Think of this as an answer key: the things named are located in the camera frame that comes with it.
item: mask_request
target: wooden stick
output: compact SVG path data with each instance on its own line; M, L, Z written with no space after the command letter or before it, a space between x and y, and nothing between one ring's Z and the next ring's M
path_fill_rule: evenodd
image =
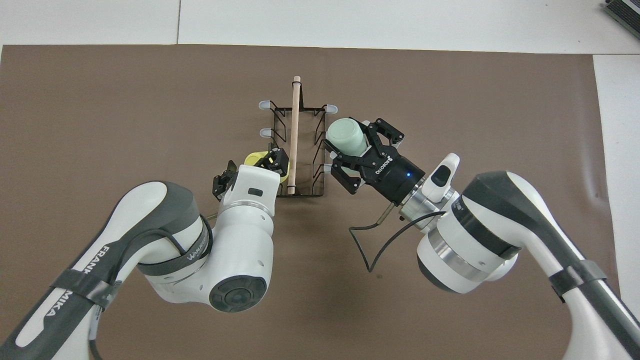
M296 193L296 162L298 160L298 116L300 115L300 77L293 77L293 109L291 110L291 147L289 148L289 184L287 194Z

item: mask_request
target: velcro strap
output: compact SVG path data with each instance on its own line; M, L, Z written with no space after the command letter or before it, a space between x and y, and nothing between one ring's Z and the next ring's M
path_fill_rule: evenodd
M580 260L575 264L567 266L564 270L549 277L551 287L556 294L562 299L567 291L575 289L585 282L606 279L607 276L602 272L596 263L591 260Z
M73 293L81 295L106 309L115 299L120 282L110 285L95 275L85 274L74 269L66 269L51 286L73 291Z
M211 236L211 227L209 223L202 218L204 226L202 232L196 241L193 242L189 250L182 256L171 260L163 261L157 264L138 264L138 270L147 276L161 276L174 273L182 268L193 264L196 260L202 259L211 251L213 238Z

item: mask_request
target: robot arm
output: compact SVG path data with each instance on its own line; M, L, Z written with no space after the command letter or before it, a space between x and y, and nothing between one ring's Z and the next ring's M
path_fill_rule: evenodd
M358 124L360 129L370 126ZM376 124L390 127L381 119ZM460 160L457 155L447 155L429 176L422 177L425 172L409 170L403 164L415 165L397 152L385 151L393 154L389 161L375 164L371 158L381 159L380 149L391 146L381 146L371 132L351 136L357 140L350 139L350 143L364 137L369 146L361 155L347 156L341 151L343 146L336 146L345 138L343 131L332 132L332 126L326 141L332 151L332 175L349 193L362 184L371 185L401 207L403 218L415 222L425 234L417 248L418 266L433 284L455 293L470 292L483 281L506 274L518 252L527 248L569 307L573 331L565 359L640 359L638 321L611 291L604 273L585 259L562 231L526 180L505 171L480 174L460 195L451 188ZM387 138L393 145L394 139ZM394 166L395 159L401 159L400 166ZM373 174L371 165L379 166ZM360 177L348 176L345 166ZM422 175L415 179L414 174ZM416 222L436 211L444 214Z
M258 303L271 278L280 176L246 165L233 173L218 187L213 230L179 185L152 181L130 190L2 344L0 358L88 359L100 314L136 266L168 302L232 313Z

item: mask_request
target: white tile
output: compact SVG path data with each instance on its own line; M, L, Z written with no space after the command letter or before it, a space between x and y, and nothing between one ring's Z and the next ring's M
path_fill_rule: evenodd
M182 0L180 44L640 54L604 0Z
M179 0L0 0L0 44L175 44Z
M622 299L640 316L640 55L593 57Z

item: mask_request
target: black vent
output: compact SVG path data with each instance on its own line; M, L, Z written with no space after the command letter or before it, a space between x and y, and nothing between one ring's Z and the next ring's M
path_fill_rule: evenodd
M640 0L631 0L640 8ZM640 38L640 13L632 9L622 0L612 0L605 11L622 26L631 31L637 38Z

